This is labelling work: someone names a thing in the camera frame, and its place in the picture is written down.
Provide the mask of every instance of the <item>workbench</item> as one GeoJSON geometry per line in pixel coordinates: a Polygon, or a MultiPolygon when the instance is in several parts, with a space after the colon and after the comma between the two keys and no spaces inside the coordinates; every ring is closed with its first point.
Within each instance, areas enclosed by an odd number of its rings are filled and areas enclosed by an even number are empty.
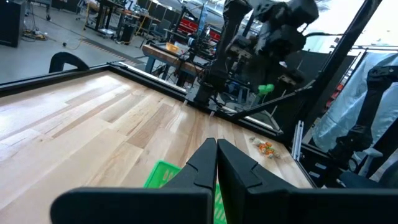
{"type": "MultiPolygon", "coordinates": [[[[148,56],[148,61],[147,61],[147,65],[145,67],[145,72],[147,72],[147,73],[152,72],[152,69],[155,65],[156,60],[166,64],[166,69],[163,72],[163,75],[161,77],[163,80],[166,79],[167,72],[170,67],[178,68],[181,63],[181,61],[179,61],[174,54],[168,53],[166,49],[160,50],[160,49],[157,49],[150,45],[143,45],[142,52],[144,53],[145,56],[148,56]]],[[[199,58],[199,57],[195,57],[194,62],[206,63],[208,61],[206,61],[202,58],[199,58]]],[[[194,65],[190,62],[184,62],[181,65],[180,70],[195,77],[195,76],[197,76],[198,73],[200,73],[202,71],[202,67],[199,67],[198,65],[194,65]]]]}
{"type": "Polygon", "coordinates": [[[0,223],[49,223],[53,200],[75,187],[142,187],[158,160],[183,167],[206,138],[227,139],[294,186],[311,187],[283,144],[106,66],[74,77],[73,72],[37,77],[41,87],[29,85],[30,90],[0,98],[0,223]],[[43,84],[52,77],[56,83],[43,84]],[[281,158],[261,154],[252,136],[271,142],[281,158]]]}

